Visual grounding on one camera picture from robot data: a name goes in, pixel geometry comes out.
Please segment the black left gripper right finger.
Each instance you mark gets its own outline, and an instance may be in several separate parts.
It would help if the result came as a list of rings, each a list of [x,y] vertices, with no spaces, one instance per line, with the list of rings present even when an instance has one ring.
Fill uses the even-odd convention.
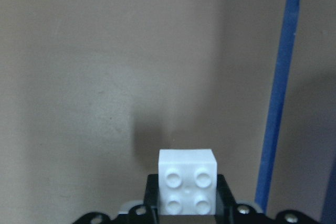
[[[236,200],[229,188],[229,185],[222,174],[217,175],[216,186],[216,206],[215,206],[215,222],[217,224],[231,223],[233,207]]]

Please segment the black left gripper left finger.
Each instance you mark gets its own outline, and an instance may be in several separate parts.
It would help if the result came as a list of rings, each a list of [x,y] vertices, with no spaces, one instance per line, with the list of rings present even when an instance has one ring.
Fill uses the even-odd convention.
[[[150,208],[152,223],[160,223],[158,211],[160,205],[158,174],[149,174],[147,176],[143,203]]]

